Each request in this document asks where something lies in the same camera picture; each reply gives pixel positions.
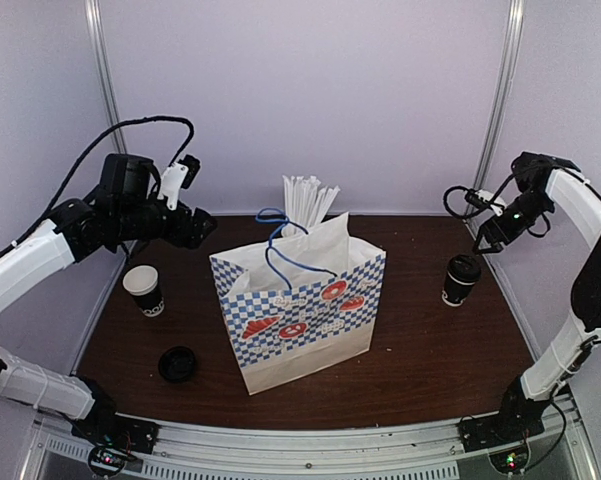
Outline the black paper cups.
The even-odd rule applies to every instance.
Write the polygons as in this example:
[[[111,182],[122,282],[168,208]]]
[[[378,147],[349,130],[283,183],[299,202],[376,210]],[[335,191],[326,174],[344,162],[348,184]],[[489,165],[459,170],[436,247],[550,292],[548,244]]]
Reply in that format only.
[[[153,266],[139,265],[132,268],[124,275],[122,285],[146,317],[157,317],[164,311],[159,273]]]

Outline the black plastic cup lid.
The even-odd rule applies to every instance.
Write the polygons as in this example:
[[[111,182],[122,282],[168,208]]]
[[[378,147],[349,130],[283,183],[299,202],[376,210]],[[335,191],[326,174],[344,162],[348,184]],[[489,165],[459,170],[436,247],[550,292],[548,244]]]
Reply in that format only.
[[[481,278],[479,262],[471,255],[459,254],[452,257],[447,265],[448,274],[457,282],[475,283]]]

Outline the black paper coffee cup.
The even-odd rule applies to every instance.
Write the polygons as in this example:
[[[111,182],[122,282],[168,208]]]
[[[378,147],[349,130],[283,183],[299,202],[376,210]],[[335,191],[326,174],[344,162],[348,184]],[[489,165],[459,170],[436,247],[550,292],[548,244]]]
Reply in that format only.
[[[448,271],[441,292],[442,301],[451,307],[461,306],[480,278],[480,275],[467,276]]]

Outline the blue checkered paper bag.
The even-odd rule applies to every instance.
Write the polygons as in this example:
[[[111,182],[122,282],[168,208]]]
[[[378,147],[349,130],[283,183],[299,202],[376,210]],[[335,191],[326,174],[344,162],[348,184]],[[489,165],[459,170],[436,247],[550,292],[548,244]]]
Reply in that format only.
[[[350,235],[343,213],[297,234],[264,209],[265,242],[210,256],[221,313],[249,394],[298,380],[369,350],[386,265],[381,248]]]

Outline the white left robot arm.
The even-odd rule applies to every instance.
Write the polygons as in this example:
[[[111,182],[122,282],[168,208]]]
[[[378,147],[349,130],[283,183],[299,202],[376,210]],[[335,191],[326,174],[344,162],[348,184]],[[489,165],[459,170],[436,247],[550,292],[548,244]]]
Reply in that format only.
[[[34,220],[33,210],[0,207],[0,249]],[[96,307],[117,277],[124,253],[101,249],[35,286],[0,314],[0,347],[48,370],[70,374]],[[0,427],[26,429],[31,407],[0,399]]]

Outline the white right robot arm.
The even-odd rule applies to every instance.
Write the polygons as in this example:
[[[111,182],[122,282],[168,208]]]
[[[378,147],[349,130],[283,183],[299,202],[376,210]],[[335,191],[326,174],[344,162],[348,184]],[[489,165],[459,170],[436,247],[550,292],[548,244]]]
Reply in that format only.
[[[511,164],[520,192],[511,203],[497,193],[468,194],[468,201],[494,214],[478,229],[473,251],[496,254],[529,230],[537,219],[562,209],[590,252],[570,292],[570,310],[543,355],[507,388],[492,430],[499,440],[522,436],[601,343],[601,195],[572,161],[523,152]]]

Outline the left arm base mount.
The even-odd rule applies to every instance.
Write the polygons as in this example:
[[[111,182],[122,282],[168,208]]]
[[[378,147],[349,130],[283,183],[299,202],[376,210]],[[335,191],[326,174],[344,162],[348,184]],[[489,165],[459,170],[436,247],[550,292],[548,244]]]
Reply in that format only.
[[[87,440],[91,450],[87,466],[101,478],[120,474],[128,464],[141,463],[138,454],[151,454],[157,441],[159,426],[155,422],[115,414],[113,423],[105,426],[96,420],[77,420],[64,415],[75,437]]]

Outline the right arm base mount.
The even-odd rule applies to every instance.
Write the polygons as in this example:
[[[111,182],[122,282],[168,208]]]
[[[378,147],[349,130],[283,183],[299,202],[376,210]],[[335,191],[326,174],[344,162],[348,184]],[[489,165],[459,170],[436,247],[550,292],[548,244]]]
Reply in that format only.
[[[485,451],[491,467],[509,477],[523,474],[531,465],[529,440],[545,431],[541,420],[513,430],[500,429],[497,414],[465,416],[457,427],[466,453]]]

